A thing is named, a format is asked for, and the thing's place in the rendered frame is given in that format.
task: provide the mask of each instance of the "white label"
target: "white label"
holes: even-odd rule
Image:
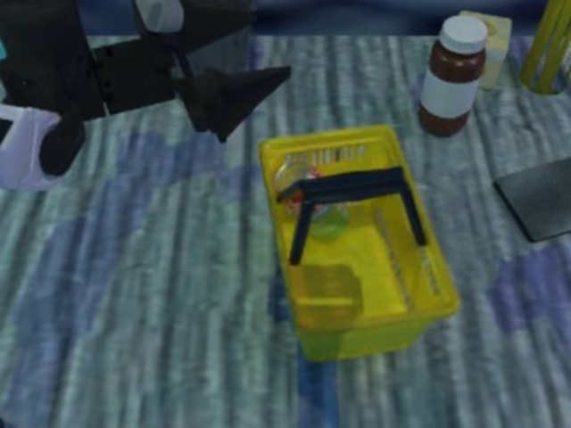
[[[478,81],[450,83],[428,70],[422,86],[420,103],[439,118],[453,119],[467,113],[476,99]]]

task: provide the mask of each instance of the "black handle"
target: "black handle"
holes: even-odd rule
[[[321,204],[356,202],[399,193],[417,244],[426,245],[426,235],[420,216],[401,167],[305,178],[281,191],[277,195],[277,202],[291,199],[298,193],[302,195],[302,207],[289,255],[289,262],[293,266],[299,265],[302,260],[303,248],[310,231],[311,216],[315,206]]]

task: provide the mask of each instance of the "brown bottle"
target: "brown bottle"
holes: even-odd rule
[[[471,16],[446,20],[434,43],[418,118],[435,136],[452,136],[468,120],[484,71],[486,26]]]

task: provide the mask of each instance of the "gray wooden surface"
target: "gray wooden surface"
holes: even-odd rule
[[[571,154],[568,95],[517,83],[525,41],[447,140],[414,111],[431,39],[257,44],[258,65],[294,74],[226,145],[167,103],[90,124],[61,187],[0,193],[0,414],[18,428],[571,426],[568,238],[526,243],[492,190]],[[256,145],[373,124],[399,135],[463,306],[403,352],[309,366],[279,301]]]

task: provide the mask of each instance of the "yellow box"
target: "yellow box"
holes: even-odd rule
[[[469,11],[462,11],[460,15],[478,18],[488,28],[485,68],[479,86],[482,89],[494,89],[509,50],[511,19]]]
[[[259,155],[294,327],[307,359],[330,361],[400,350],[435,320],[453,314],[459,296],[390,127],[289,136]],[[322,176],[402,167],[427,239],[415,240],[399,195],[347,204],[348,223],[332,242],[308,238],[302,261],[289,263],[295,217],[277,203],[274,178],[291,159]]]

